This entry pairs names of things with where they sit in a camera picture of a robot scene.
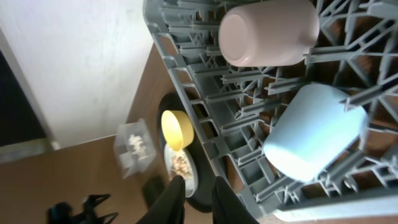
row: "pink cup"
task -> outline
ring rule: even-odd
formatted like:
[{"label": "pink cup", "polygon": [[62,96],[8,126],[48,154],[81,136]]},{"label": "pink cup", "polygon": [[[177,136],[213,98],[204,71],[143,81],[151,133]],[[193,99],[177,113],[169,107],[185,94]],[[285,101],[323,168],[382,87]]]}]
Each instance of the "pink cup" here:
[{"label": "pink cup", "polygon": [[231,65],[265,67],[299,63],[318,34],[318,14],[308,0],[273,0],[228,11],[218,38]]}]

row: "white plate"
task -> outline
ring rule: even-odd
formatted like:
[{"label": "white plate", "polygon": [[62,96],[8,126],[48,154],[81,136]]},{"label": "white plate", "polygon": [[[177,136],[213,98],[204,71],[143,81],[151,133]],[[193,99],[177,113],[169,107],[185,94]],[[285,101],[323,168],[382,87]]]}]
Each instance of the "white plate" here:
[{"label": "white plate", "polygon": [[198,172],[193,163],[192,157],[186,149],[182,149],[179,152],[175,152],[173,149],[169,147],[168,144],[164,147],[164,162],[166,164],[167,173],[170,174],[172,170],[172,158],[176,154],[181,154],[181,156],[187,158],[188,166],[190,167],[190,171],[192,173],[192,178],[184,179],[185,180],[185,197],[191,197],[198,188]]}]

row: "dishes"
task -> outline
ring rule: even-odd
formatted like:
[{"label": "dishes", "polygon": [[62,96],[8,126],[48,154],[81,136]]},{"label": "dishes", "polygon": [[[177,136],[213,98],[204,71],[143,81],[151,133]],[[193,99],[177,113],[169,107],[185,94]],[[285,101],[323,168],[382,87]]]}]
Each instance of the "dishes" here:
[{"label": "dishes", "polygon": [[167,144],[174,151],[182,150],[193,141],[193,127],[188,115],[183,111],[164,111],[162,132]]},{"label": "dishes", "polygon": [[292,179],[315,178],[366,130],[365,109],[345,111],[347,97],[328,85],[301,88],[264,141],[268,161]]},{"label": "dishes", "polygon": [[308,0],[273,0],[229,10],[220,24],[223,57],[237,67],[294,65],[316,44],[319,18]]},{"label": "dishes", "polygon": [[170,178],[175,175],[181,175],[184,178],[185,197],[191,197],[198,188],[199,180],[197,168],[189,152],[186,149],[176,152],[166,144],[164,147],[164,161]]},{"label": "dishes", "polygon": [[[194,96],[191,93],[187,92],[189,98],[193,98]],[[162,132],[162,114],[166,110],[178,110],[185,111],[184,106],[182,105],[181,99],[176,92],[171,92],[166,94],[159,103],[159,109],[157,111],[156,123],[157,123],[157,132],[159,135],[159,146],[161,148],[162,158],[164,159],[164,149],[166,145],[166,140],[164,139],[164,135]],[[198,110],[196,111],[197,115],[205,114],[206,111]],[[213,193],[213,183],[216,179],[214,175],[214,171],[210,166],[210,162],[207,159],[206,153],[203,150],[201,142],[198,136],[194,133],[193,142],[185,148],[188,153],[191,155],[193,162],[195,163],[196,170],[198,172],[198,188],[195,193],[186,198],[185,201],[195,210],[203,213],[212,212],[212,193]]]}]

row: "gray plastic rack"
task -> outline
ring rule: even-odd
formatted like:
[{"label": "gray plastic rack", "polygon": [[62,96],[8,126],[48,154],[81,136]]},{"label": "gray plastic rack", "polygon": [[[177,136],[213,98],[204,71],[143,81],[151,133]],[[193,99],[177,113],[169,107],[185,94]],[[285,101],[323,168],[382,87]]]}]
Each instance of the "gray plastic rack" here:
[{"label": "gray plastic rack", "polygon": [[[288,221],[398,215],[396,124],[371,122],[357,144],[307,183],[281,174],[261,151],[289,99],[308,83],[326,83],[350,93],[341,102],[347,110],[363,105],[373,119],[381,106],[398,122],[394,101],[398,95],[398,73],[394,73],[398,1],[314,1],[320,38],[303,63],[237,68],[221,55],[218,29],[226,11],[251,2],[144,3],[152,38],[216,175],[226,178],[221,163],[231,159],[244,185],[236,194],[257,219],[272,212]],[[188,98],[186,91],[197,97]],[[205,115],[198,116],[197,108]],[[388,135],[395,141],[378,156],[367,147],[375,133],[376,138]],[[314,197],[308,189],[319,194]]]}]

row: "wooden floor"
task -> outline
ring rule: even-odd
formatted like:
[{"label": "wooden floor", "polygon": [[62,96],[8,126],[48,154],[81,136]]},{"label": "wooden floor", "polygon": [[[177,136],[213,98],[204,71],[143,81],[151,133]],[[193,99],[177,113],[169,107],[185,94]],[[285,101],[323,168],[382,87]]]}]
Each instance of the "wooden floor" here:
[{"label": "wooden floor", "polygon": [[[127,121],[144,118],[154,142],[157,142],[157,107],[160,99],[173,90],[163,61],[153,47]],[[81,203],[86,196],[107,193],[112,197],[98,207],[100,215],[119,212],[114,223],[137,222],[147,211],[141,187],[155,175],[167,180],[164,162],[158,155],[144,174],[123,180],[114,158],[113,141],[113,137],[100,139],[0,165],[0,223],[45,223],[46,210],[56,203],[68,202],[77,213],[81,211]],[[197,212],[187,204],[185,208],[185,223],[212,223],[210,213]],[[270,215],[261,223],[283,222]],[[318,223],[398,223],[398,217]]]}]

